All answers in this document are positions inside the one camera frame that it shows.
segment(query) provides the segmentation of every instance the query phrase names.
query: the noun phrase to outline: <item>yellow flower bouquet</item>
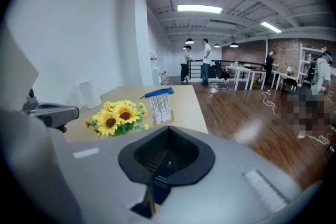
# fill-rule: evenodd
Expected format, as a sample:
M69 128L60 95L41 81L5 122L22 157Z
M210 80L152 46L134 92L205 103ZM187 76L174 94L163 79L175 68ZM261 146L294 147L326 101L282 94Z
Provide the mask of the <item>yellow flower bouquet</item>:
M104 109L93 115L90 120L85 120L86 128L93 128L96 135L106 135L109 137L125 135L130 130L146 130L148 124L140 127L142 117L147 115L146 107L139 103L139 109L135 103L124 100L115 103L106 102Z

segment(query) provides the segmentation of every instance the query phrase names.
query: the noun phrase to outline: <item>brick wall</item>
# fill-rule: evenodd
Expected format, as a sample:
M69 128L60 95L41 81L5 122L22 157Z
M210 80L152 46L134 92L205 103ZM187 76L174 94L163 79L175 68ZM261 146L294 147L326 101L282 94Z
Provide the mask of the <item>brick wall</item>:
M264 63L265 41L240 43L238 48L223 47L222 60Z
M326 40L308 38L279 38L268 40L268 51L275 50L274 63L280 65L280 71L286 72L287 66L292 66L292 71L296 77L299 69L300 44L304 47L321 49L326 47L334 57L332 67L336 68L336 43ZM251 41L239 44L238 48L223 47L223 60L265 62L265 41ZM331 77L331 85L328 96L336 104L336 77Z

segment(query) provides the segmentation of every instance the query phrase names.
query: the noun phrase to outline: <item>chair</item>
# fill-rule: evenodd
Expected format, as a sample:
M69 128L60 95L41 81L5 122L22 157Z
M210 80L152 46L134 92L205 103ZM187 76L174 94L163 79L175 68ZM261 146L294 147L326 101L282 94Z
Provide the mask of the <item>chair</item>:
M215 84L214 87L215 88L219 88L219 89L224 89L227 90L229 87L226 86L226 80L230 78L230 74L226 71L222 70L222 66L221 63L219 61L215 61L216 67L217 67L217 77L219 79L223 79L223 83L218 83Z
M286 93L293 93L293 92L294 92L294 91L286 91L286 90L285 90L285 86L286 86L287 84L288 84L288 85L291 85L291 86L293 87L293 89L296 89L296 88L298 87L298 83L297 83L296 80L294 80L294 79L289 79L289 78L284 79L284 82L283 82L283 84L282 84L282 86L281 86L281 96L280 96L280 99L282 98L284 92L286 92Z

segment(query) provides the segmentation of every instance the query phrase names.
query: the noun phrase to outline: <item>man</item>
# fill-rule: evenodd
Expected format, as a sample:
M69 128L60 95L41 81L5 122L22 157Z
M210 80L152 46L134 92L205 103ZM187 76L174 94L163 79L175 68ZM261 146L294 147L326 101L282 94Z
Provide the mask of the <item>man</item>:
M209 80L209 65L211 63L211 46L208 43L206 38L203 39L202 44L204 45L204 56L203 56L203 64L201 67L201 76L202 76L202 85L208 86Z
M184 47L183 52L181 53L181 83L188 82L189 79L189 66L188 61L193 61L193 59L189 56L189 51L191 50L191 46L187 45Z
M316 62L316 74L311 81L311 94L317 95L328 92L330 84L330 66L332 61L331 53L325 51L321 58Z
M274 50L271 50L267 55L266 63L264 64L264 69L266 70L265 85L267 84L269 77L271 76L272 66L277 66L273 63L274 62L273 55L276 55L276 53Z

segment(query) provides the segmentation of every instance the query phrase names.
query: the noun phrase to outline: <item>cable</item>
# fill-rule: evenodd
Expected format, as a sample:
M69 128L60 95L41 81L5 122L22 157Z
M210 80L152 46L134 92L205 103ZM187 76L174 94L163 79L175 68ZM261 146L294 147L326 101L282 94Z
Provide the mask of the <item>cable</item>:
M270 93L270 90L268 90L267 92L262 92L262 95L264 96L264 99L263 99L263 103L266 105L266 106L270 106L272 108L272 111L273 111L273 114L275 116L278 117L278 115L275 113L274 109L275 109L275 104L269 100L267 100L267 103L265 102L265 99L266 99L266 95L271 95Z
M323 135L319 135L318 138L315 136L305 135L305 137L312 138L316 140L317 142L321 143L322 145L330 145L329 135L332 135L334 131L336 131L335 127L329 125L329 128L331 129L331 133L327 133L327 137L324 137Z

